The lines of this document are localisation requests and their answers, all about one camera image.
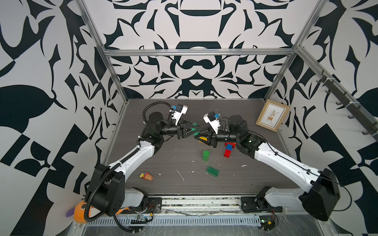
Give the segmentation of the light green square lego brick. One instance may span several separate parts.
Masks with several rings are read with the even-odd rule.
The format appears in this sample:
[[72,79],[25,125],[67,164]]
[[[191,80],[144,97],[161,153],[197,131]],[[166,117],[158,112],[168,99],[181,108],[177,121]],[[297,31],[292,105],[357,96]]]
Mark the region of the light green square lego brick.
[[210,152],[208,150],[204,150],[203,151],[203,155],[202,155],[202,160],[203,161],[208,161],[209,160],[209,155],[210,155]]

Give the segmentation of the red square lego brick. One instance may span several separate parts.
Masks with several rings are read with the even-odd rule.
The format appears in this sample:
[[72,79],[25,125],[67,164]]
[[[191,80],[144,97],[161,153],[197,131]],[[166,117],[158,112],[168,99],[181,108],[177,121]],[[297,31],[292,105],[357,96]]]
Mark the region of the red square lego brick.
[[223,156],[226,158],[230,158],[230,155],[231,155],[231,150],[226,149]]

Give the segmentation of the dark green wide lego brick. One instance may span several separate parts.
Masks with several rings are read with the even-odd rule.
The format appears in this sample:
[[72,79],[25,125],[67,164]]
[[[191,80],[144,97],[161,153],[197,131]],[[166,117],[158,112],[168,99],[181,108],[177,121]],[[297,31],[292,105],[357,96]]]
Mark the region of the dark green wide lego brick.
[[206,172],[208,174],[214,176],[214,177],[218,177],[218,175],[219,175],[219,170],[217,170],[217,169],[215,169],[215,168],[213,168],[211,166],[207,167]]

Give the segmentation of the red long lego brick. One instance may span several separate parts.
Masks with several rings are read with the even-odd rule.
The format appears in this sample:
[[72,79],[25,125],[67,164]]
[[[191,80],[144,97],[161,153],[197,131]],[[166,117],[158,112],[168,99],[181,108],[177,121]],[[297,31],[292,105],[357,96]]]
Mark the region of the red long lego brick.
[[225,146],[231,145],[231,146],[232,146],[232,148],[235,148],[235,146],[236,146],[236,143],[225,143],[224,145],[225,145]]

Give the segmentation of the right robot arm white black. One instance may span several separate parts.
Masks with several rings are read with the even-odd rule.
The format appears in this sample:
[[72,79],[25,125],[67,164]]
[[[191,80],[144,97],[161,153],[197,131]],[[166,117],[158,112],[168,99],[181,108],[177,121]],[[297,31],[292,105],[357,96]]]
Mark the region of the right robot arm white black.
[[227,119],[225,130],[221,128],[220,114],[209,112],[203,119],[208,126],[195,136],[197,140],[213,147],[219,142],[234,143],[241,153],[272,167],[297,185],[294,189],[267,187],[262,190],[260,194],[268,205],[303,209],[320,221],[328,221],[337,211],[342,184],[338,183],[334,172],[327,168],[320,171],[284,154],[265,137],[249,130],[247,122],[239,115]]

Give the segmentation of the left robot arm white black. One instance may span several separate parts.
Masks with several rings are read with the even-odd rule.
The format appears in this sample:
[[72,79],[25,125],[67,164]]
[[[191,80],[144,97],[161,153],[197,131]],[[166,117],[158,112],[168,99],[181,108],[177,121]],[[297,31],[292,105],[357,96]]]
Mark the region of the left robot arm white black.
[[199,130],[189,121],[176,123],[172,119],[165,120],[160,112],[151,113],[137,145],[130,152],[107,166],[100,164],[95,168],[84,200],[84,221],[92,222],[103,214],[114,216],[127,207],[144,210],[148,194],[138,188],[126,189],[127,179],[161,149],[165,135],[181,139]]

